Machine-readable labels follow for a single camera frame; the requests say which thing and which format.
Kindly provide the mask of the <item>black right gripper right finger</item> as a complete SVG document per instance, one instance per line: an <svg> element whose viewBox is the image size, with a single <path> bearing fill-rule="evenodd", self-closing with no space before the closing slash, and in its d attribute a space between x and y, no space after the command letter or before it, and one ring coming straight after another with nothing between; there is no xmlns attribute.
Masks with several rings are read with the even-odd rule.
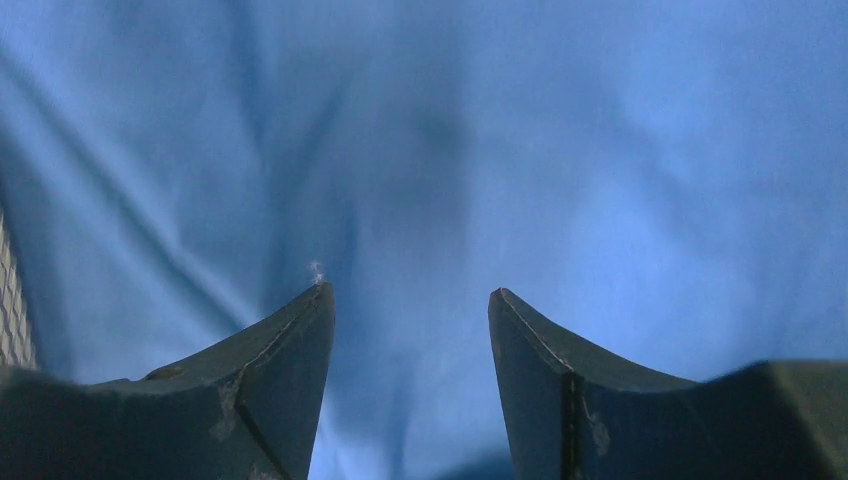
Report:
<svg viewBox="0 0 848 480"><path fill-rule="evenodd" d="M843 362L757 362L698 383L624 359L505 288L488 318L519 479L847 475Z"/></svg>

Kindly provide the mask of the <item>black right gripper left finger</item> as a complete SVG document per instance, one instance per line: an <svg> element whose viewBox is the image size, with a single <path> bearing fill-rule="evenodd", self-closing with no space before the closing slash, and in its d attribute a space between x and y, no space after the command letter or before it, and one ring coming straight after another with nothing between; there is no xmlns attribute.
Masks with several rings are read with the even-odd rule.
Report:
<svg viewBox="0 0 848 480"><path fill-rule="evenodd" d="M140 380L1 371L5 479L304 479L334 339L320 283Z"/></svg>

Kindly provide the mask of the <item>blue surgical drape cloth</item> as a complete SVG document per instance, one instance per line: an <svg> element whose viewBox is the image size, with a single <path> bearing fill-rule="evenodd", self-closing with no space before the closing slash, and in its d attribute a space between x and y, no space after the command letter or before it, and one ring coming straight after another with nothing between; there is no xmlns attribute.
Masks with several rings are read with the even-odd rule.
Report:
<svg viewBox="0 0 848 480"><path fill-rule="evenodd" d="M311 477L506 477L489 294L703 380L847 355L843 1L5 1L41 365L139 377L317 280Z"/></svg>

